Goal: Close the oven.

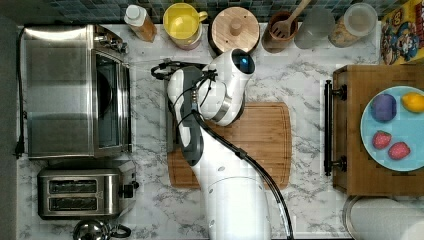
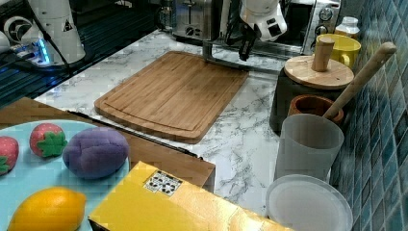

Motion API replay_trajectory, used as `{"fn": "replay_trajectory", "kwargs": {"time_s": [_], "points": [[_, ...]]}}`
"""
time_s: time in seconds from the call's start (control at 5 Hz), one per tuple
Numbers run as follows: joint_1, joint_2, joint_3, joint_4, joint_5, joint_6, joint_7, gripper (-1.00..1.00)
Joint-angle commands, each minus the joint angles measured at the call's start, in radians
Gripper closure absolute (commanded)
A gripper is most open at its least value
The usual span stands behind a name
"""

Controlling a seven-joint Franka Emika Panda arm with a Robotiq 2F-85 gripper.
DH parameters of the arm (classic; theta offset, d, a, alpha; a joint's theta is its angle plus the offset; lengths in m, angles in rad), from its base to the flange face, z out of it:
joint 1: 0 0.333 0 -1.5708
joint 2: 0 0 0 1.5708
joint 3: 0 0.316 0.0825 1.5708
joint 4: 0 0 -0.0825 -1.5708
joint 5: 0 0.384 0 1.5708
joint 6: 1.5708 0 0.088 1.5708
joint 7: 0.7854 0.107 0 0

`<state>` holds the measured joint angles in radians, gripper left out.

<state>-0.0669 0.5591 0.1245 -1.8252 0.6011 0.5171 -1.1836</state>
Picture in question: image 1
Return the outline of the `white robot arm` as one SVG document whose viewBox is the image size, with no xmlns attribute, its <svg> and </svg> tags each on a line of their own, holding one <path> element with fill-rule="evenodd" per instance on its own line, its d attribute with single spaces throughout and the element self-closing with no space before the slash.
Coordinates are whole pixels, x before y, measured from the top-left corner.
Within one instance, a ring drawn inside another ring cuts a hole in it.
<svg viewBox="0 0 424 240">
<path fill-rule="evenodd" d="M 229 50 L 204 67 L 173 73 L 167 87 L 181 151 L 205 199 L 210 240 L 270 240 L 263 180 L 241 155 L 202 124 L 227 126 L 244 110 L 245 87 L 255 71 L 251 56 Z"/>
</svg>

